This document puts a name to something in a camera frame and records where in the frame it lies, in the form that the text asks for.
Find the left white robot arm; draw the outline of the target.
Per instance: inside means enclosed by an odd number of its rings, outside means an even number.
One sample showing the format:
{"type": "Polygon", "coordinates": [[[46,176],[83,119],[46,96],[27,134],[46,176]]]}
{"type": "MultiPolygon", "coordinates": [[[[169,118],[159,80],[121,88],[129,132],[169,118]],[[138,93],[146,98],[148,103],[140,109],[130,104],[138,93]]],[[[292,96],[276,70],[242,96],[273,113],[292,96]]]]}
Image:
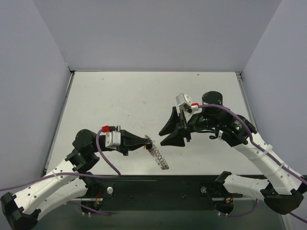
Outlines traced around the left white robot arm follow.
{"type": "Polygon", "coordinates": [[[104,151],[118,151],[127,156],[129,151],[141,147],[149,150],[153,146],[149,139],[115,126],[104,126],[97,133],[80,130],[72,145],[72,152],[43,177],[23,184],[23,189],[16,193],[5,189],[0,203],[11,229],[31,230],[44,215],[72,199],[99,194],[102,189],[98,179],[112,178],[90,173],[100,157],[115,171],[114,177],[121,175],[104,151]]]}

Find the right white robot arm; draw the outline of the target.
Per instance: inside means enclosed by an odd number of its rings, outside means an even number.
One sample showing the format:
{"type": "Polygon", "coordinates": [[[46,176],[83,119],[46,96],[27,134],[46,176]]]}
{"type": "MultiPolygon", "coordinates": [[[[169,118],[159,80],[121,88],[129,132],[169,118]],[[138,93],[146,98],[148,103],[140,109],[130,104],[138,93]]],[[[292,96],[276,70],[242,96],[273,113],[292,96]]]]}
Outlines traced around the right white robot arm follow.
{"type": "Polygon", "coordinates": [[[246,195],[264,203],[276,213],[286,215],[298,208],[307,191],[307,180],[265,143],[256,128],[243,116],[223,106],[220,92],[206,92],[202,103],[192,103],[186,94],[176,97],[178,106],[160,130],[165,136],[162,146],[184,147],[192,133],[210,133],[210,139],[219,139],[242,153],[265,176],[248,178],[231,172],[222,172],[215,180],[216,187],[225,194],[246,195]]]}

